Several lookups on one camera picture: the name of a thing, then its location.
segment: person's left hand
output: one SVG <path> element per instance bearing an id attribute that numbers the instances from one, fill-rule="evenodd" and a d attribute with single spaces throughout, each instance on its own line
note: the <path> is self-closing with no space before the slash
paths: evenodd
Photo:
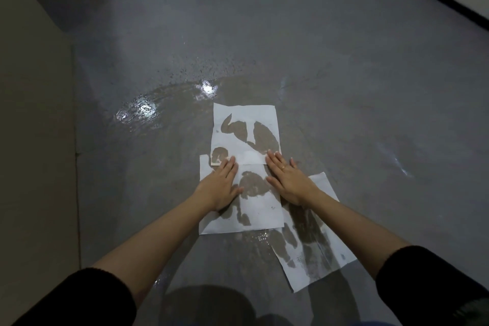
<path id="1" fill-rule="evenodd" d="M 217 170 L 207 175 L 195 189 L 194 194 L 208 201 L 211 210 L 217 211 L 228 206 L 243 188 L 233 186 L 233 180 L 238 172 L 236 158 L 224 159 Z"/>

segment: person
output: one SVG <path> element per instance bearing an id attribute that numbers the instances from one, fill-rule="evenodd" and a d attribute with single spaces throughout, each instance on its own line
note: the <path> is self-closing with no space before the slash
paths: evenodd
<path id="1" fill-rule="evenodd" d="M 446 261 L 414 246 L 339 203 L 304 175 L 293 159 L 268 151 L 267 181 L 291 204 L 312 209 L 376 281 L 378 294 L 404 325 L 489 324 L 489 292 Z M 156 219 L 92 267 L 59 284 L 14 324 L 131 325 L 166 262 L 210 211 L 242 192 L 233 186 L 235 158 L 200 181 L 183 203 Z"/>

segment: forearm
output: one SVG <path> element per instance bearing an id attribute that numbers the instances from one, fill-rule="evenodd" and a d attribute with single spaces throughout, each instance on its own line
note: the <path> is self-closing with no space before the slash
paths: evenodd
<path id="1" fill-rule="evenodd" d="M 411 245 L 322 191 L 312 195 L 306 205 L 350 248 L 374 279 L 390 255 Z"/>
<path id="2" fill-rule="evenodd" d="M 105 255 L 93 267 L 111 272 L 122 280 L 139 306 L 171 255 L 209 211 L 206 201 L 192 195 Z"/>

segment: paper sheet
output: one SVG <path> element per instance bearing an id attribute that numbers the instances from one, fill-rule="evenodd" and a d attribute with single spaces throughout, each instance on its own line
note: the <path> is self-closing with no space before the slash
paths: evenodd
<path id="1" fill-rule="evenodd" d="M 214 104 L 211 164 L 235 156 L 239 165 L 265 164 L 267 150 L 280 151 L 275 106 Z"/>
<path id="2" fill-rule="evenodd" d="M 325 173 L 310 179 L 338 201 Z M 340 238 L 311 210 L 287 204 L 282 208 L 284 228 L 268 231 L 272 245 L 293 292 L 355 261 Z"/>
<path id="3" fill-rule="evenodd" d="M 209 156 L 200 156 L 200 180 L 211 174 Z M 240 165 L 234 183 L 245 187 L 225 211 L 210 212 L 199 223 L 199 234 L 264 230 L 284 226 L 280 197 L 265 180 L 263 165 Z"/>

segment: wet floor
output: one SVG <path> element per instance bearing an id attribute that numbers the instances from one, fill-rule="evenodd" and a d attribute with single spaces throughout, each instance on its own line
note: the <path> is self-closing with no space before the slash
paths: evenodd
<path id="1" fill-rule="evenodd" d="M 489 33 L 435 0 L 38 0 L 74 43 L 83 266 L 185 199 L 212 103 L 489 286 Z M 358 262 L 292 294 L 263 232 L 195 231 L 136 324 L 396 323 Z"/>

